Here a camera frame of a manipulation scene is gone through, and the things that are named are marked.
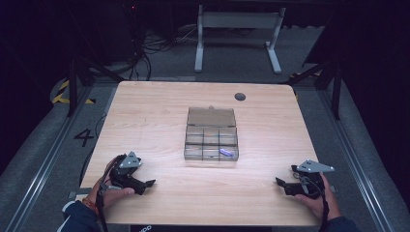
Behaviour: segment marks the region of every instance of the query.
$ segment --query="light wood surface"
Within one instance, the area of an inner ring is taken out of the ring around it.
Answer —
[[[246,95],[235,100],[236,93]],[[189,108],[233,108],[238,161],[185,160]],[[144,195],[105,209],[107,222],[185,225],[315,225],[319,221],[275,177],[296,183],[291,164],[317,160],[293,90],[285,85],[122,82],[82,188],[117,155],[135,151],[133,177],[156,179]]]

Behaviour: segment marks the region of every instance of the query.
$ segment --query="dark sleeve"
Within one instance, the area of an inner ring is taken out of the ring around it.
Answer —
[[[71,201],[63,208],[66,218],[57,232],[101,232],[97,215],[80,201]]]
[[[355,222],[346,217],[336,217],[326,224],[326,232],[360,232]]]

